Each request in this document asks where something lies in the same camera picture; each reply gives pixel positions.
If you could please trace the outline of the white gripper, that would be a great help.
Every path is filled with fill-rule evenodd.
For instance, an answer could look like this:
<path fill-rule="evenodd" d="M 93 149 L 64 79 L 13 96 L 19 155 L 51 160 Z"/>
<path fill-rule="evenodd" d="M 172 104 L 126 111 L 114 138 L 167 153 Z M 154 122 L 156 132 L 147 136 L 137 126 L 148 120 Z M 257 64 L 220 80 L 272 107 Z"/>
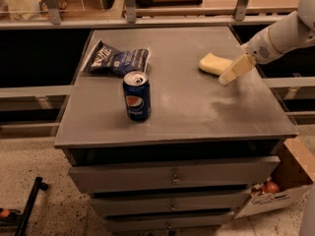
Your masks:
<path fill-rule="evenodd" d="M 236 58 L 219 76 L 219 83 L 227 85 L 242 75 L 250 72 L 258 64 L 269 64 L 283 55 L 276 49 L 272 39 L 272 28 L 266 27 L 257 32 L 245 43 L 244 54 Z"/>

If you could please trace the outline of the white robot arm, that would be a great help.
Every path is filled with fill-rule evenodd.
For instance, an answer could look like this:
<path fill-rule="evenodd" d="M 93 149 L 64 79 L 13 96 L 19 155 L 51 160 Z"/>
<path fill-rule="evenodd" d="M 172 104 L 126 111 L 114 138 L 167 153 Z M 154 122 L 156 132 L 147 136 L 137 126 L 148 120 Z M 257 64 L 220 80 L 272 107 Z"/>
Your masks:
<path fill-rule="evenodd" d="M 296 11 L 256 33 L 241 45 L 244 54 L 219 76 L 227 85 L 251 71 L 256 64 L 269 64 L 288 52 L 315 45 L 315 0 L 299 0 Z"/>

